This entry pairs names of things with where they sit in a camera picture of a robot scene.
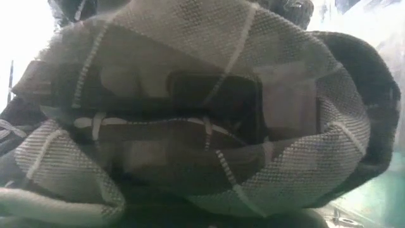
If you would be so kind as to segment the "green table mat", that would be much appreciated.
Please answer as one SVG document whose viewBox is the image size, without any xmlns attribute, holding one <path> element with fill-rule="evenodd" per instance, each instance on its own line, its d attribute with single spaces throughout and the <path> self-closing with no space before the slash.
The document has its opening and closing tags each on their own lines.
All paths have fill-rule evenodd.
<svg viewBox="0 0 405 228">
<path fill-rule="evenodd" d="M 395 152 L 387 171 L 330 205 L 356 228 L 405 228 L 405 155 Z"/>
</svg>

